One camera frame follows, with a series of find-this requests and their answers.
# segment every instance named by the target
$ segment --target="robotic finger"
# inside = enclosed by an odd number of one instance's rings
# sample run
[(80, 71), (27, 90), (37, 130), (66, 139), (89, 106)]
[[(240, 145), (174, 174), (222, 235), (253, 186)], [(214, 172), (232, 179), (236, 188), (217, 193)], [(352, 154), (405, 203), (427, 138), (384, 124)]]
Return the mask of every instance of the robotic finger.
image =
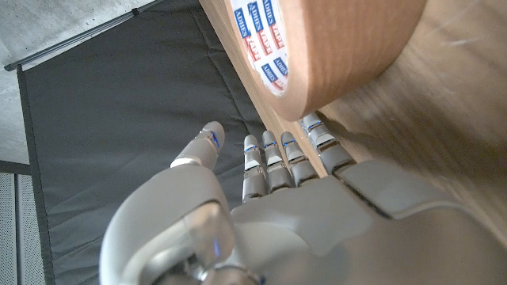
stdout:
[(315, 113), (305, 116), (300, 124), (307, 133), (311, 144), (317, 150), (328, 174), (335, 175), (337, 170), (355, 163), (347, 150), (341, 146), (334, 135), (330, 134), (330, 131)]

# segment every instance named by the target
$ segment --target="brown packing tape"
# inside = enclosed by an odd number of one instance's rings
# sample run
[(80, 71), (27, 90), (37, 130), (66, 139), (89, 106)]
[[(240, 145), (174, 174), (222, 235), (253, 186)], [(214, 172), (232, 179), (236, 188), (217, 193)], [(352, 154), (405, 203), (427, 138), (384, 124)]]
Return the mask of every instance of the brown packing tape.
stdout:
[[(405, 47), (425, 5), (425, 0), (272, 0), (280, 7), (288, 54), (288, 85), (278, 97), (266, 88), (249, 63), (231, 0), (200, 1), (231, 60), (236, 62), (239, 77), (245, 86), (253, 86), (247, 89), (249, 95), (252, 99), (263, 98), (290, 121), (329, 104), (386, 70)], [(251, 22), (249, 11), (244, 14)]]

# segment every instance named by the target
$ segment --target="metal rod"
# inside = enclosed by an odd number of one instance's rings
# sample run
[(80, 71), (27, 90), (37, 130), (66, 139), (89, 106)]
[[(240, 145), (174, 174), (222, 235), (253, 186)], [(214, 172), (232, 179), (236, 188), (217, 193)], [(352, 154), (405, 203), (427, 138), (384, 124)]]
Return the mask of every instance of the metal rod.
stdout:
[(91, 28), (85, 32), (82, 32), (82, 33), (78, 34), (77, 36), (73, 36), (67, 40), (64, 40), (60, 43), (57, 43), (57, 44), (52, 45), (48, 48), (45, 48), (42, 51), (38, 51), (33, 55), (27, 56), (24, 59), (20, 59), (20, 60), (16, 61), (15, 63), (7, 64), (3, 68), (7, 71), (16, 70), (18, 65), (25, 65), (27, 63), (31, 63), (32, 61), (40, 59), (46, 55), (49, 55), (54, 51), (58, 51), (61, 48), (75, 44), (75, 43), (79, 42), (80, 40), (84, 40), (88, 36), (95, 35), (99, 32), (102, 32), (102, 31), (110, 29), (114, 26), (117, 26), (117, 25), (125, 22), (126, 20), (133, 18), (136, 14), (139, 14), (139, 13), (149, 9), (150, 7), (159, 4), (162, 1), (164, 1), (164, 0), (153, 1), (151, 3), (144, 5), (144, 6), (141, 6), (139, 8), (132, 9), (130, 12), (127, 12), (119, 17), (116, 17), (116, 18), (110, 20), (110, 21), (106, 21), (105, 23), (100, 24), (97, 27)]

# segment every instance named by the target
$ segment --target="tape label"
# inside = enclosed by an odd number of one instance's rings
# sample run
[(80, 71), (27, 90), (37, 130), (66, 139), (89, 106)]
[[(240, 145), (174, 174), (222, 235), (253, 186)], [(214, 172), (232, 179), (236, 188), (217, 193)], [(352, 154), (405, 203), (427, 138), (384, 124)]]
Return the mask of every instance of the tape label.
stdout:
[(282, 95), (287, 87), (288, 68), (278, 1), (231, 0), (231, 5), (251, 66), (273, 94)]

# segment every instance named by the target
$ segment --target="gray panel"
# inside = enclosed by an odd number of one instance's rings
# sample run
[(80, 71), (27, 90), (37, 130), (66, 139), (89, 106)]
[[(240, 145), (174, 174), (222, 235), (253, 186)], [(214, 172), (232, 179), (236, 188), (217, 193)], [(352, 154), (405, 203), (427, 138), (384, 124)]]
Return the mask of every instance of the gray panel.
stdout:
[(394, 219), (439, 206), (457, 207), (473, 215), (441, 190), (382, 161), (361, 162), (343, 170), (338, 176)]
[(14, 175), (0, 173), (0, 283), (17, 283)]
[(45, 284), (40, 254), (39, 225), (33, 199), (32, 177), (19, 175), (18, 191), (21, 194), (21, 265), (23, 284)]

